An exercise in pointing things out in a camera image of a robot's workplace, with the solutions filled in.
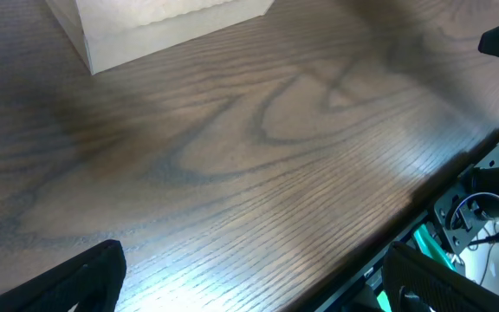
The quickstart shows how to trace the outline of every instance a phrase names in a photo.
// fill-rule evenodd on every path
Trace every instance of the brown wooden surface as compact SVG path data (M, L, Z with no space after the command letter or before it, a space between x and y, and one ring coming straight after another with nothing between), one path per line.
M496 25L499 0L277 0L90 77L42 0L0 0L0 293L116 238L119 311L286 307L499 127Z

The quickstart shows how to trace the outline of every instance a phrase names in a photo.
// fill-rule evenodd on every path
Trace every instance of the cardboard box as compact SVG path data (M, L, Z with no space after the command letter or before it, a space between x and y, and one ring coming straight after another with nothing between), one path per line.
M46 0L92 75L261 16L274 0Z

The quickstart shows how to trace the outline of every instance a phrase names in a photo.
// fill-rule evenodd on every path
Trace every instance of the white box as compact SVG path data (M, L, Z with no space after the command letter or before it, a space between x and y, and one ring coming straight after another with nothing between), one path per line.
M261 16L267 12L274 0L46 2L94 75L181 42Z

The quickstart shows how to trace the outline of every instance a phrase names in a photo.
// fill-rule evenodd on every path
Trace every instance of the green object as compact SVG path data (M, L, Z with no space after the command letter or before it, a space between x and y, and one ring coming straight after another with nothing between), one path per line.
M388 302L388 296L386 295L386 292L382 291L380 294L377 296L377 301L379 302L380 308L383 309L385 312L392 312L392 309L390 309L390 303Z
M431 237L424 224L413 233L413 238L415 238L418 248L424 255L453 271L456 271L456 267L451 263L448 256L446 256L445 251L438 245L434 238Z

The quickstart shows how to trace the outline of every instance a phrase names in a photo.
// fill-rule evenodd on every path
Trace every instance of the wood grain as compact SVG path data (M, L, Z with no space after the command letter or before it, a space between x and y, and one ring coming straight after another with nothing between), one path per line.
M0 1L0 293L107 238L117 307L278 310L499 127L499 0L277 0L90 77Z

